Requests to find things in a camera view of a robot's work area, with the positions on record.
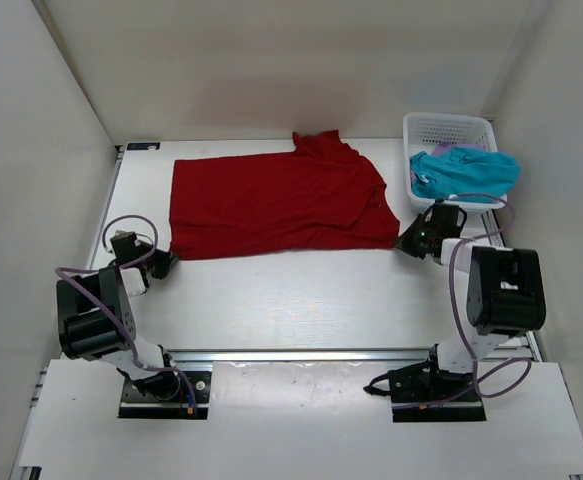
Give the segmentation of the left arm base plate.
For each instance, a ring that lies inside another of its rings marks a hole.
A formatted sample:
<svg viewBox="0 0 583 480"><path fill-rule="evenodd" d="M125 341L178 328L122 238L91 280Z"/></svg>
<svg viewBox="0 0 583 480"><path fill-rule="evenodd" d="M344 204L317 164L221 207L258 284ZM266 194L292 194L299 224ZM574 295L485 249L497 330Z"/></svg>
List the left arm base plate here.
<svg viewBox="0 0 583 480"><path fill-rule="evenodd" d="M212 387L212 371L185 371L193 386L195 404L189 404L189 390L181 382L172 393L155 397L141 393L129 380L125 380L118 408L121 419L150 420L206 420Z"/></svg>

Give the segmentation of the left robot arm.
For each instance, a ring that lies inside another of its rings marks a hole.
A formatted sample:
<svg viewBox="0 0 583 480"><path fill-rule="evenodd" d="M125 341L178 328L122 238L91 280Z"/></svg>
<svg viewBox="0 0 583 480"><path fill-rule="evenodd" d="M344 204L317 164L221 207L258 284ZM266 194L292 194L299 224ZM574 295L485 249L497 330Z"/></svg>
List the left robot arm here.
<svg viewBox="0 0 583 480"><path fill-rule="evenodd" d="M113 366L139 393L157 401L185 398L173 358L137 330L129 297L164 280L178 256L161 250L142 234L118 231L110 239L114 259L99 270L60 270L56 283L58 337L70 359Z"/></svg>

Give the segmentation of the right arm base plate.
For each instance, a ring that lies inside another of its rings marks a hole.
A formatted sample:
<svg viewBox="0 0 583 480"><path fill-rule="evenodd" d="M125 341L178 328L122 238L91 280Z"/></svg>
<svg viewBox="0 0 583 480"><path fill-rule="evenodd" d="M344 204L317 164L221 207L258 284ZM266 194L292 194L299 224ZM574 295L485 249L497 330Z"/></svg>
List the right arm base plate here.
<svg viewBox="0 0 583 480"><path fill-rule="evenodd" d="M487 420L472 375L443 371L433 359L389 370L373 378L363 391L390 399L393 423Z"/></svg>

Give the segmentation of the red t shirt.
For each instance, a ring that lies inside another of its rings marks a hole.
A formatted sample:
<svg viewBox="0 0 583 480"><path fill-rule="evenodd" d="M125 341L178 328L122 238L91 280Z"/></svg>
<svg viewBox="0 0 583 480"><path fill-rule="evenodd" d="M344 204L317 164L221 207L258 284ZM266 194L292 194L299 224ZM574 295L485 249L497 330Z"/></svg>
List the red t shirt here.
<svg viewBox="0 0 583 480"><path fill-rule="evenodd" d="M391 248L400 221L371 161L336 130L292 140L289 152L175 161L171 250L208 260Z"/></svg>

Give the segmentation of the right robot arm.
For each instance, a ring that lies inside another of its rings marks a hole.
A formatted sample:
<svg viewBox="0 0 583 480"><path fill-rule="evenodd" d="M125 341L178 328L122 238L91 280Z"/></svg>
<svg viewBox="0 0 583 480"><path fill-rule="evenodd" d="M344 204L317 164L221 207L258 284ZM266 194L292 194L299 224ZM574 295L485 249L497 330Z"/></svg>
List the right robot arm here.
<svg viewBox="0 0 583 480"><path fill-rule="evenodd" d="M454 335L434 345L426 360L390 370L364 392L388 397L399 409L441 407L474 395L480 384L503 370L505 361L484 374L479 363L498 346L540 330L546 303L539 255L530 249L483 245L461 233L467 213L439 199L419 214L395 242L414 258L431 258L448 272Z"/></svg>

